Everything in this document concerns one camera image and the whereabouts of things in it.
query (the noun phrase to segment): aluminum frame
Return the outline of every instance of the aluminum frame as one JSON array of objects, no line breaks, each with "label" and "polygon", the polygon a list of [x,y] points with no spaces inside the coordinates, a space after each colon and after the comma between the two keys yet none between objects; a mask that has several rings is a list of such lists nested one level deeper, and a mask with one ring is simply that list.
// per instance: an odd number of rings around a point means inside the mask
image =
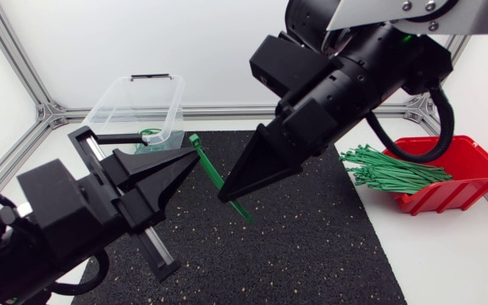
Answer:
[{"label": "aluminum frame", "polygon": [[[446,47],[452,52],[455,64],[470,36],[450,36]],[[88,108],[66,108],[55,102],[27,57],[0,6],[0,48],[14,72],[30,94],[37,109],[37,122],[8,150],[0,160],[0,190],[12,179],[21,165],[61,125],[80,123]],[[187,107],[184,118],[194,119],[272,119],[275,105],[242,107]],[[380,105],[375,111],[380,118],[405,118],[419,124],[430,135],[440,134],[440,121],[427,94],[411,98],[405,103]]]}]

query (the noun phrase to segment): clear plastic container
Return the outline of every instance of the clear plastic container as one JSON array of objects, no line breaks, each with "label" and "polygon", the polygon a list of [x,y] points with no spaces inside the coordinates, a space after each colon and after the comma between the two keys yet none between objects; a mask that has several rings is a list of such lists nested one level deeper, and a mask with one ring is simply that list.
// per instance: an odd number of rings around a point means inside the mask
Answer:
[{"label": "clear plastic container", "polygon": [[143,145],[103,145],[106,154],[147,153],[180,148],[184,131],[180,106],[184,79],[178,75],[130,76],[115,80],[82,125],[98,135],[140,133]]}]

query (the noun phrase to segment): red plastic container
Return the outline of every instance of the red plastic container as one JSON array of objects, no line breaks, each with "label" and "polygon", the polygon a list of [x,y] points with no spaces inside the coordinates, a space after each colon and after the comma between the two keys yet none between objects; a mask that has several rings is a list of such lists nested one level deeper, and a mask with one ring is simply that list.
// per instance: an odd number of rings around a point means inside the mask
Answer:
[{"label": "red plastic container", "polygon": [[[402,138],[396,144],[406,152],[422,154],[437,142],[438,136],[427,136]],[[394,157],[389,151],[383,153]],[[488,153],[467,136],[454,136],[446,153],[428,164],[443,167],[453,181],[433,183],[413,195],[392,192],[404,213],[466,211],[488,192]]]}]

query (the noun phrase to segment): black rubber mat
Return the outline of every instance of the black rubber mat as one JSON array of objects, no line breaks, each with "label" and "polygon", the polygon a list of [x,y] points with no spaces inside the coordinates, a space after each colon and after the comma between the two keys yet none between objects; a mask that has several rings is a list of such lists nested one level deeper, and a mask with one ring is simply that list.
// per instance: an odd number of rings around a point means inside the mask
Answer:
[{"label": "black rubber mat", "polygon": [[[190,146],[187,137],[183,146]],[[227,174],[251,132],[198,132]],[[405,304],[378,237],[333,147],[299,176],[239,200],[246,223],[200,164],[155,230],[182,268],[158,283],[127,236],[107,247],[111,268],[73,304]],[[84,279],[97,268],[88,264]]]}]

